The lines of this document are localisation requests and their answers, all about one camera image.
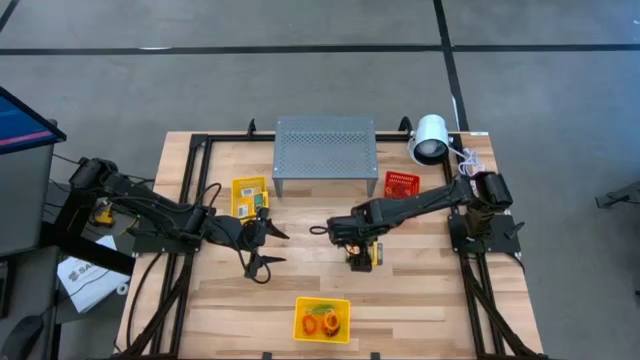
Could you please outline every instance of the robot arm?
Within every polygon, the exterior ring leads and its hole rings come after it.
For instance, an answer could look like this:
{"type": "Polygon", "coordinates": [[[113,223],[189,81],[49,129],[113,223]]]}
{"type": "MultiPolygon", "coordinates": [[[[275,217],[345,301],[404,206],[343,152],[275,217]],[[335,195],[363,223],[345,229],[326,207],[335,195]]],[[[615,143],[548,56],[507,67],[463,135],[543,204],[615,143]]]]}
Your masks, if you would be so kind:
{"type": "Polygon", "coordinates": [[[80,160],[80,167],[69,180],[72,191],[108,197],[114,204],[148,219],[158,234],[196,249],[200,241],[230,247],[251,253],[249,264],[243,264],[245,276],[255,280],[257,270],[266,263],[284,261],[281,258],[259,256],[257,250],[265,244],[266,235],[283,239],[288,236],[279,231],[268,218],[269,210],[262,208],[255,220],[244,225],[239,219],[216,216],[216,209],[196,204],[177,204],[137,184],[118,172],[117,166],[103,159],[80,160]]]}
{"type": "Polygon", "coordinates": [[[331,243],[338,247],[358,247],[357,253],[349,252],[352,270],[371,271],[369,245],[406,219],[450,206],[468,205],[465,218],[469,233],[473,234],[486,231],[491,216],[504,211],[512,202],[502,175],[482,172],[405,199],[368,201],[352,208],[349,216],[329,218],[327,232],[331,243]]]}

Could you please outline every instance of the gray floor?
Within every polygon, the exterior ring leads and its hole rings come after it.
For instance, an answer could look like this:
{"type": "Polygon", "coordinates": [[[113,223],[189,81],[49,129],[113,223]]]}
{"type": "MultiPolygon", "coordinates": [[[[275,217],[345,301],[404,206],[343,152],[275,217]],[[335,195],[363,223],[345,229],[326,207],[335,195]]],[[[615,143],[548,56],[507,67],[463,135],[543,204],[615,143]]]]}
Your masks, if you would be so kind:
{"type": "MultiPolygon", "coordinates": [[[[453,44],[640,42],[633,0],[444,3],[453,44]]],[[[439,39],[431,1],[21,0],[0,48],[439,39]]],[[[513,213],[527,222],[527,282],[546,353],[636,359],[637,208],[598,210],[593,198],[640,180],[640,52],[455,59],[470,128],[491,133],[513,213]]],[[[0,57],[0,75],[2,86],[58,119],[69,140],[56,152],[106,157],[141,176],[154,175],[169,130],[241,130],[251,118],[273,129],[277,116],[292,114],[373,115],[388,130],[403,115],[415,122],[439,113],[455,127],[437,52],[0,57]]],[[[56,162],[52,176],[65,181],[72,170],[56,162]]],[[[61,358],[108,354],[117,310],[66,326],[61,358]]]]}

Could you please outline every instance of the computer screen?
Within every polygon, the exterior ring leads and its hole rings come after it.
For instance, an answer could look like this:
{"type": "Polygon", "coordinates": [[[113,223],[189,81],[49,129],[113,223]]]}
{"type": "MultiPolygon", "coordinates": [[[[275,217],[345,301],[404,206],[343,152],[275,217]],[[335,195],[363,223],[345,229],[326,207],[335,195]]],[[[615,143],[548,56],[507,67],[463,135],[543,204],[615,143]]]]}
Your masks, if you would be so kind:
{"type": "Polygon", "coordinates": [[[0,87],[0,154],[48,145],[67,136],[0,87]]]}

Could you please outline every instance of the black line on floor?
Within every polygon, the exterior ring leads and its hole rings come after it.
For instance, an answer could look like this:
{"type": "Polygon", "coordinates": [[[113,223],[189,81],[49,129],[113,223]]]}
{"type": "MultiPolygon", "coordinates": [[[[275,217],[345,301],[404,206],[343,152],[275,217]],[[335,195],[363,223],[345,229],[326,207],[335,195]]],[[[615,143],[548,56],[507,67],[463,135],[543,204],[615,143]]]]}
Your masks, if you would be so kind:
{"type": "Polygon", "coordinates": [[[0,49],[0,56],[35,55],[201,55],[201,54],[316,54],[316,53],[417,53],[442,51],[440,45],[420,44],[350,44],[350,45],[282,45],[217,46],[167,48],[93,48],[93,49],[0,49]]]}
{"type": "Polygon", "coordinates": [[[2,13],[2,17],[0,17],[0,32],[2,32],[2,29],[4,29],[4,26],[7,25],[7,22],[9,21],[11,14],[13,14],[13,10],[15,10],[16,6],[18,6],[19,2],[20,0],[11,0],[9,5],[7,5],[7,8],[4,10],[4,13],[2,13]]]}
{"type": "Polygon", "coordinates": [[[453,45],[453,52],[640,51],[640,44],[453,45]]]}
{"type": "Polygon", "coordinates": [[[444,15],[442,0],[433,0],[433,7],[436,11],[436,18],[438,20],[438,30],[440,31],[440,39],[442,42],[444,64],[447,67],[449,88],[451,90],[451,95],[455,99],[455,110],[458,117],[458,130],[469,131],[467,112],[464,109],[464,101],[462,100],[462,90],[460,89],[460,80],[458,80],[456,62],[453,58],[453,52],[451,51],[451,39],[449,38],[449,28],[447,27],[447,19],[444,15]]]}

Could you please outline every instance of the white lamp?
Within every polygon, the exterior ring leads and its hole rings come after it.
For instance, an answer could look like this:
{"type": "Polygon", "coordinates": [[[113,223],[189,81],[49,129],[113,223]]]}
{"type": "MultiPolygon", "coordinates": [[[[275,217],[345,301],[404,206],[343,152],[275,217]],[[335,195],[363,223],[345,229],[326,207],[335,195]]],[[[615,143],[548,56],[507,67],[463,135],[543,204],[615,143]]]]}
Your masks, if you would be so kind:
{"type": "Polygon", "coordinates": [[[411,135],[407,149],[417,164],[442,164],[449,155],[449,133],[441,116],[430,114],[423,117],[411,135]]]}

